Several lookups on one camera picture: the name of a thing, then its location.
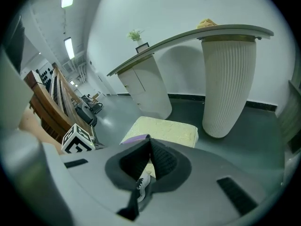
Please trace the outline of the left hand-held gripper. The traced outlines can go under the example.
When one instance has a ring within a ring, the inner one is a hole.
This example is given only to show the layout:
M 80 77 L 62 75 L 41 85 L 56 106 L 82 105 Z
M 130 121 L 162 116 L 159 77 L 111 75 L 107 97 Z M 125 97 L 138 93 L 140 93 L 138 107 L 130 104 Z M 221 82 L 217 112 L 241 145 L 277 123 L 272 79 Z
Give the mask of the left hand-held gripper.
M 92 126 L 90 128 L 92 134 L 75 123 L 63 137 L 62 152 L 70 154 L 103 149 L 104 145 L 98 141 L 94 128 Z

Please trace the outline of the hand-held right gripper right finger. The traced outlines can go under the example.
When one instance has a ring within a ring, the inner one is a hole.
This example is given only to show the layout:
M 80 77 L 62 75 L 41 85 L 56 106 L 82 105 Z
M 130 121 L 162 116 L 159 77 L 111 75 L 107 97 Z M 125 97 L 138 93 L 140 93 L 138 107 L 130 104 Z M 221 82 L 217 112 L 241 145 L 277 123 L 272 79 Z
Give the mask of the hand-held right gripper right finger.
M 150 160 L 154 166 L 156 180 L 175 177 L 178 155 L 173 148 L 155 139 L 150 139 Z

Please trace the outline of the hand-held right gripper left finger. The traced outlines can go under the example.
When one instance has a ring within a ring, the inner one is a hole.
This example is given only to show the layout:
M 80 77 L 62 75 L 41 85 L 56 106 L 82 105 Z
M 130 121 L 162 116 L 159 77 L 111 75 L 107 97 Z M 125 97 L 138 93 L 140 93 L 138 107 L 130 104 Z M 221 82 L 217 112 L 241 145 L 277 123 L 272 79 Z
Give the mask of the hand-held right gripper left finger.
M 150 160 L 150 140 L 145 139 L 124 151 L 119 161 L 121 169 L 137 181 Z

